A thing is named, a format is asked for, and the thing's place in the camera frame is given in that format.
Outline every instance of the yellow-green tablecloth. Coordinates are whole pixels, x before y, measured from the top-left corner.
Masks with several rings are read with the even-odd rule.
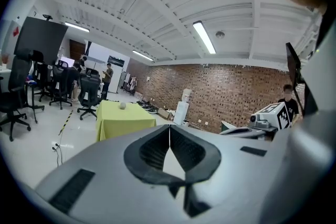
[[[97,109],[97,141],[156,126],[155,118],[138,104],[102,101]]]

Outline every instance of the fluorescent light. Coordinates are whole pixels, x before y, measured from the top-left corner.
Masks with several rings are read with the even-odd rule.
[[[150,60],[150,61],[153,61],[153,59],[151,59],[151,58],[149,58],[149,57],[147,57],[147,56],[145,56],[145,55],[143,55],[143,54],[141,54],[141,53],[139,53],[139,52],[137,52],[137,51],[133,51],[135,54],[137,54],[137,55],[140,55],[140,56],[142,56],[143,58],[146,58],[147,60]]]
[[[71,26],[71,27],[74,27],[74,28],[77,28],[77,29],[79,29],[79,30],[83,30],[83,31],[88,32],[88,33],[90,32],[89,29],[83,28],[83,27],[78,26],[78,25],[73,25],[73,24],[68,23],[68,22],[65,22],[65,25],[67,25],[67,26]]]
[[[195,22],[193,24],[195,30],[197,31],[197,33],[199,34],[199,36],[201,37],[201,39],[203,40],[206,48],[208,49],[210,54],[216,54],[214,45],[212,45],[212,42],[209,38],[208,33],[206,32],[202,22],[199,20],[197,22]]]

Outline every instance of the round object on table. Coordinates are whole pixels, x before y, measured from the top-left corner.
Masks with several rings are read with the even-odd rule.
[[[126,108],[126,104],[124,102],[120,103],[119,108],[120,109],[125,109]]]

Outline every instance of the tiled floor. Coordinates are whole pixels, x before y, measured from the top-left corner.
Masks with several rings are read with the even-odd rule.
[[[108,99],[122,102],[139,100],[125,92],[109,93]],[[96,141],[96,118],[88,115],[84,117],[83,121],[79,120],[79,114],[76,111],[77,107],[81,107],[79,102],[74,103],[72,107],[64,104],[63,110],[59,109],[59,104],[53,103],[49,106],[48,103],[49,98],[44,98],[42,104],[45,105],[45,110],[36,110],[38,124],[34,122],[31,109],[21,111],[27,113],[28,119],[25,121],[31,125],[30,132],[27,131],[25,126],[15,124],[13,142],[9,141],[10,124],[4,125],[3,132],[0,132],[0,148],[9,169],[17,179],[32,188],[35,188],[48,173],[57,168],[57,154],[51,149],[52,146],[55,146],[55,143],[60,144],[63,162],[66,162]],[[74,111],[69,122],[59,136],[58,134],[72,110]],[[158,115],[153,116],[157,125],[172,123]],[[171,151],[167,154],[164,171],[176,176],[184,176],[182,168]]]

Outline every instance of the floor tape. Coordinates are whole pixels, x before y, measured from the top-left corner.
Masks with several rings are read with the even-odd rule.
[[[70,119],[72,113],[73,113],[73,110],[71,110],[71,112],[70,112],[70,114],[69,114],[67,120],[65,121],[65,124],[63,125],[62,129],[59,131],[59,134],[58,134],[58,135],[60,135],[60,134],[63,132],[63,130],[64,130],[65,126],[67,125],[67,123],[68,123],[68,121],[69,121],[69,119]]]

